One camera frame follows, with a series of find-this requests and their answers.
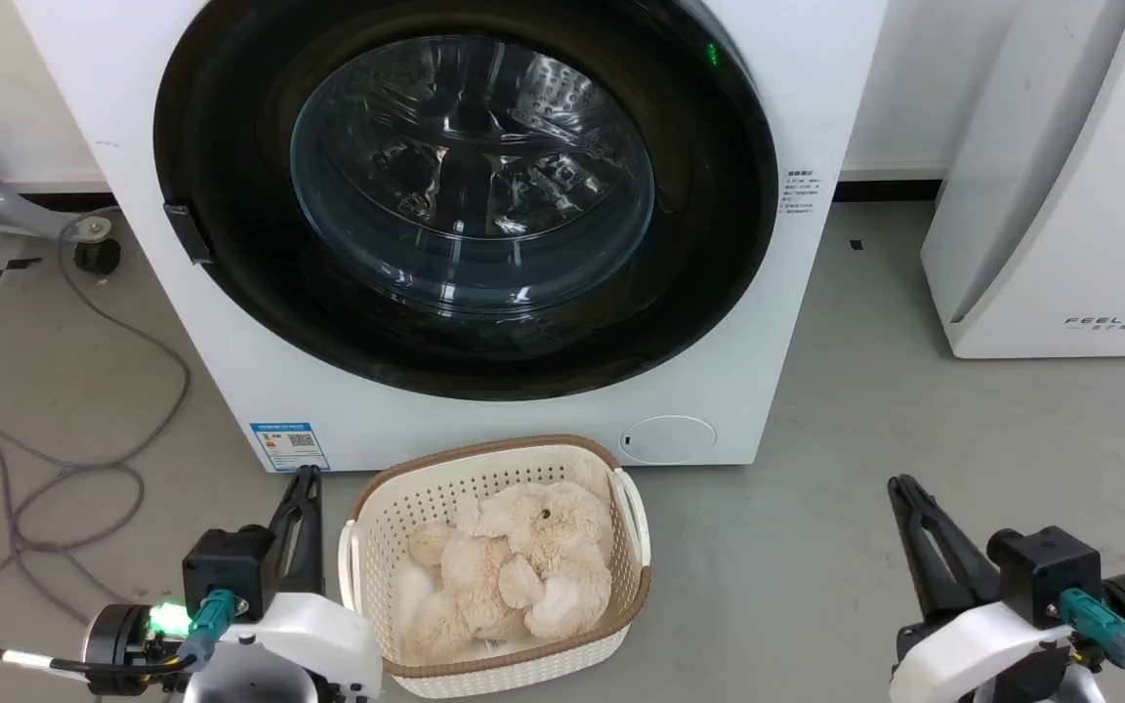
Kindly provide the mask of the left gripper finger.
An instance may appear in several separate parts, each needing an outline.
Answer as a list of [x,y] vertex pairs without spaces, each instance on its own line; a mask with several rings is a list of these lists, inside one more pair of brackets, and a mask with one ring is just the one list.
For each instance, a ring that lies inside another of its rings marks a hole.
[[270,521],[272,557],[280,592],[308,591],[308,468],[296,471]]
[[291,481],[292,546],[289,551],[289,591],[322,595],[324,582],[324,520],[321,471],[300,467]]

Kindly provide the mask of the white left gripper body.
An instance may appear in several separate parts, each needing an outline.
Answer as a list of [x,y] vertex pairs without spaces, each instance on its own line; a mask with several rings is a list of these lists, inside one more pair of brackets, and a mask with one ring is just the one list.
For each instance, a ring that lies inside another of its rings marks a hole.
[[232,624],[187,702],[376,702],[381,649],[357,611],[312,593],[277,595],[262,619]]

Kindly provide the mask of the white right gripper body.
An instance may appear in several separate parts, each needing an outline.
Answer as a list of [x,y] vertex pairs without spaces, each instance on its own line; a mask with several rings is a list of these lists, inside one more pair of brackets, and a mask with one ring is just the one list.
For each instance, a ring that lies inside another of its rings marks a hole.
[[892,702],[955,702],[1009,669],[1041,641],[1066,638],[1071,627],[1040,629],[1005,603],[970,609],[911,646],[890,682]]

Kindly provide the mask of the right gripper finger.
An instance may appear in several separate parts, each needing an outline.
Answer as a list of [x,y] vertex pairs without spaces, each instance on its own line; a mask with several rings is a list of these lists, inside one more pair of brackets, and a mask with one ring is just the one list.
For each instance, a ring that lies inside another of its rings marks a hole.
[[914,476],[889,480],[889,497],[896,516],[910,577],[925,620],[938,620],[960,609],[960,587],[933,537],[940,534],[943,511]]
[[932,539],[939,552],[950,552],[945,559],[960,587],[960,609],[978,609],[997,601],[1000,575],[994,565],[946,512],[943,512],[940,534]]

